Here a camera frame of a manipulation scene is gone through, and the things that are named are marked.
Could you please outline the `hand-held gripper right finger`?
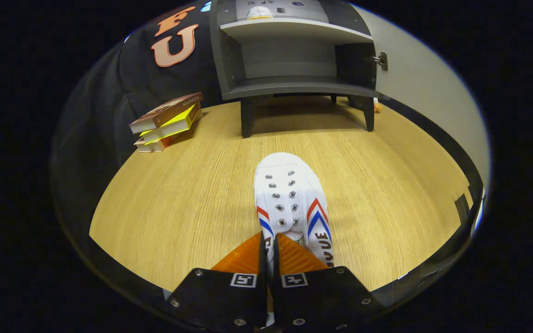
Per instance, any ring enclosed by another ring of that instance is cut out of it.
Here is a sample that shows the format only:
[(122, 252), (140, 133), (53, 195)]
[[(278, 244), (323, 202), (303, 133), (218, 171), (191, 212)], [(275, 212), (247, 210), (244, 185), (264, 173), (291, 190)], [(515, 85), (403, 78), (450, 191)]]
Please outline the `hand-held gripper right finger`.
[(356, 332), (385, 307), (347, 267), (283, 273), (283, 234), (273, 242), (273, 324), (282, 332)]

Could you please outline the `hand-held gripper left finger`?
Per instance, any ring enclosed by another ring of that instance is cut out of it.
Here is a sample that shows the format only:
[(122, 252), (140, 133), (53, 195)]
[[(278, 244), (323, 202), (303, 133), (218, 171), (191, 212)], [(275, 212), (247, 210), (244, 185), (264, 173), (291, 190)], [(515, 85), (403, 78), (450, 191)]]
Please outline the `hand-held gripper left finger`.
[(194, 331), (255, 333), (268, 320), (265, 242), (258, 233), (212, 269), (194, 268), (167, 298), (169, 316)]

